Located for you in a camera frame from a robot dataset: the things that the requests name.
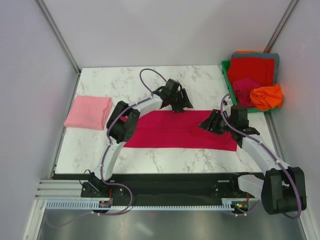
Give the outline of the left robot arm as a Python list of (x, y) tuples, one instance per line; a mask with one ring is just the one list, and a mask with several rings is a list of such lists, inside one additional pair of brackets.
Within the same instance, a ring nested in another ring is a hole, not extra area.
[(104, 198), (107, 197), (111, 186), (115, 183), (107, 182), (112, 175), (118, 156), (125, 143), (132, 139), (141, 117), (171, 106), (174, 113), (182, 113), (185, 108), (192, 109), (187, 91), (173, 79), (167, 80), (164, 86), (150, 91), (150, 96), (135, 103), (119, 101), (107, 124), (107, 146), (102, 155), (101, 162), (90, 172), (87, 182), (82, 184), (81, 197)]

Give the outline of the magenta t-shirt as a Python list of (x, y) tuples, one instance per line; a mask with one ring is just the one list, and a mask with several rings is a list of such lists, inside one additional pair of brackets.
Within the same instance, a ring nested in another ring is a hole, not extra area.
[(199, 127), (211, 114), (210, 110), (173, 112), (155, 110), (142, 116), (126, 148), (210, 149), (235, 152), (237, 143), (230, 133), (221, 135)]

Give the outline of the light pink t-shirt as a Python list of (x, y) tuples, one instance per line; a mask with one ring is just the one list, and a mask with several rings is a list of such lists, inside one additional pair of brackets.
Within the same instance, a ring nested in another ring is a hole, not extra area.
[(78, 95), (72, 103), (64, 127), (102, 131), (112, 106), (110, 97)]

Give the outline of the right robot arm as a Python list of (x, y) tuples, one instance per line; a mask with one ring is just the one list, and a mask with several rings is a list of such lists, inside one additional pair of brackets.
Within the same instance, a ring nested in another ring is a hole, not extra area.
[(230, 133), (232, 139), (255, 161), (264, 178), (253, 174), (241, 175), (229, 184), (235, 197), (245, 192), (259, 199), (269, 215), (283, 214), (297, 219), (307, 208), (305, 174), (300, 167), (291, 167), (274, 153), (260, 133), (249, 125), (248, 111), (241, 105), (233, 105), (230, 113), (213, 109), (199, 128), (222, 135)]

